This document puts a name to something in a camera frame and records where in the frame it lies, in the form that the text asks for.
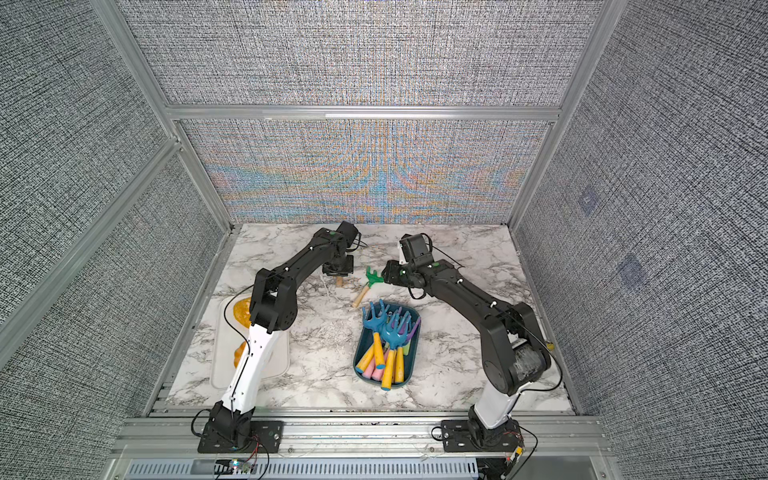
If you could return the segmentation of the dark green tool wooden handle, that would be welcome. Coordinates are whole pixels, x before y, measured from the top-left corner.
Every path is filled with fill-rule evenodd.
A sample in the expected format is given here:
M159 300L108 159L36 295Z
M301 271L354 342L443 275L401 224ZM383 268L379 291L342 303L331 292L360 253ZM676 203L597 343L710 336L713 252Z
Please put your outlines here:
M365 276L366 276L366 283L363 289L358 293L358 295L354 299L352 303L353 308L357 308L360 306L365 296L374 285L384 282L383 277L376 270L373 270L371 267L366 268Z

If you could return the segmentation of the purple rake pink handle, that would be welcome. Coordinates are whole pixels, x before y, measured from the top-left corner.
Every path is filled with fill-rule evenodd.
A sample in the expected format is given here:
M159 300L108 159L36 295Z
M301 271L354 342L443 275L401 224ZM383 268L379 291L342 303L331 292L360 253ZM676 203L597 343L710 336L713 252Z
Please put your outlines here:
M413 321L413 322L411 322L409 324L409 329L408 329L406 341L403 344L403 352L404 352L405 356L409 355L410 348L411 348L412 338L415 336L415 334L417 333L418 329L420 328L420 324L421 324L421 318L420 317L417 317L415 321Z

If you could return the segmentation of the blue rake yellow handle back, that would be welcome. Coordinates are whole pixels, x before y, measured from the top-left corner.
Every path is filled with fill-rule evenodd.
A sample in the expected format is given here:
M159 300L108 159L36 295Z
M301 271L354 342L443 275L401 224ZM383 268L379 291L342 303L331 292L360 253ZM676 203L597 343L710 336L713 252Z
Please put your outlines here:
M381 388L385 391L392 389L395 372L396 350L403 347L406 341L411 314L399 307L386 321L382 328L382 339L388 344L388 356L385 362L384 373L381 378Z

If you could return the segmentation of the teal plastic storage box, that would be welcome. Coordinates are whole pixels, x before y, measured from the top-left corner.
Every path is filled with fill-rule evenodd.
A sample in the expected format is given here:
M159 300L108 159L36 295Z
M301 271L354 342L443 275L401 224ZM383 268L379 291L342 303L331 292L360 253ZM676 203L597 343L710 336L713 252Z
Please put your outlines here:
M414 370L421 323L421 316L408 306L382 300L363 306L353 358L357 377L384 391L406 385Z

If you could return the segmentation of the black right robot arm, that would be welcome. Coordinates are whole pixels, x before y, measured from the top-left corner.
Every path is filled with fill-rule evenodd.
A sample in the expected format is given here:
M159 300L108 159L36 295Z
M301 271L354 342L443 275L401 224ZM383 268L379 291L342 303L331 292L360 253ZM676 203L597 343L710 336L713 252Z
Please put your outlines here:
M553 363L532 307L498 299L465 279L453 264L435 260L422 234L405 235L399 244L403 260L387 262L384 281L419 289L450 305L473 325L480 338L487 383L461 428L465 436L446 438L446 449L500 452L522 445L512 410L520 395Z

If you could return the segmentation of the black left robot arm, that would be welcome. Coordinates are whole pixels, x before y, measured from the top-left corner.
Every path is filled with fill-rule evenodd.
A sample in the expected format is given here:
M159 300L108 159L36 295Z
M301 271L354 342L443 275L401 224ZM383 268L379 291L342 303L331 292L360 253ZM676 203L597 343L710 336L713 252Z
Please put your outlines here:
M201 440L215 448L235 451L255 441L251 418L263 370L274 345L296 320L299 286L317 269L329 276L354 270L357 227L343 221L334 229L320 228L298 253L273 269L260 269L251 287L250 326L232 381L209 410Z

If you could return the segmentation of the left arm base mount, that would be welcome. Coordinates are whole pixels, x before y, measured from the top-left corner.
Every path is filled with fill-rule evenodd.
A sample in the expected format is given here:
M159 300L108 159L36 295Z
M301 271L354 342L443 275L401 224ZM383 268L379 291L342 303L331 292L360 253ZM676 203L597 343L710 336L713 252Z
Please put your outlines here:
M277 420L253 420L240 416L233 423L230 416L211 417L203 428L197 446L201 454L250 453L259 447L269 454L280 449L284 434L284 422Z

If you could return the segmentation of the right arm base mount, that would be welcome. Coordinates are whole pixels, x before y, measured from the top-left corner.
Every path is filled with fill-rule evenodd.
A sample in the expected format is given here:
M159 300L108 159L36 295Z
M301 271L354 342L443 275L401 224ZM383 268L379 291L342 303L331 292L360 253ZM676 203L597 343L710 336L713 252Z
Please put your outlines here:
M450 453L512 453L525 447L520 425L513 419L493 429L479 420L443 420L440 439Z

